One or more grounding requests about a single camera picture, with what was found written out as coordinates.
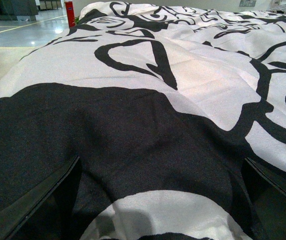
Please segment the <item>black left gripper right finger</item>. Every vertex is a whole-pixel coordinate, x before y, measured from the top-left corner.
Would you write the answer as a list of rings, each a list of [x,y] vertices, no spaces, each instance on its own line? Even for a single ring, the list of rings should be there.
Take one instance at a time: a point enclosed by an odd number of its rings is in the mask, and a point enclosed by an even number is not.
[[[241,169],[249,197],[270,240],[286,240],[286,173],[246,158]]]

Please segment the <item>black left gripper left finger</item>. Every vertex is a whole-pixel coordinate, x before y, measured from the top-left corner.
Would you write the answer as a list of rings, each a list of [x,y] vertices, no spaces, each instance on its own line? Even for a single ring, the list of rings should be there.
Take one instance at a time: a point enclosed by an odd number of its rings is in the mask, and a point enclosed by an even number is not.
[[[9,240],[65,181],[79,162],[75,157],[35,186],[24,196],[0,211],[0,240]]]

